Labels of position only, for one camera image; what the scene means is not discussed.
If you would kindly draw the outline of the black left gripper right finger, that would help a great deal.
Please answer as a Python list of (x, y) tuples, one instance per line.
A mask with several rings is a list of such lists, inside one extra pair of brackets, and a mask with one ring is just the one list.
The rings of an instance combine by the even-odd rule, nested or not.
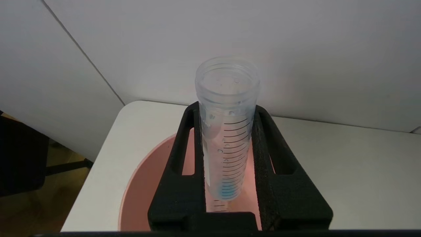
[(252, 149), (262, 230), (328, 230), (332, 208), (261, 106), (255, 109)]

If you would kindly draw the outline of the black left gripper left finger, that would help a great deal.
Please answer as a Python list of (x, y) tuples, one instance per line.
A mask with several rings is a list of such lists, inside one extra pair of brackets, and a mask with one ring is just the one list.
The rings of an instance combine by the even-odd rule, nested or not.
[[(191, 129), (194, 130), (194, 173), (183, 175)], [(166, 167), (148, 210), (148, 222), (152, 231), (179, 231), (184, 229), (186, 219), (204, 212), (204, 153), (199, 102), (195, 102), (183, 113)]]

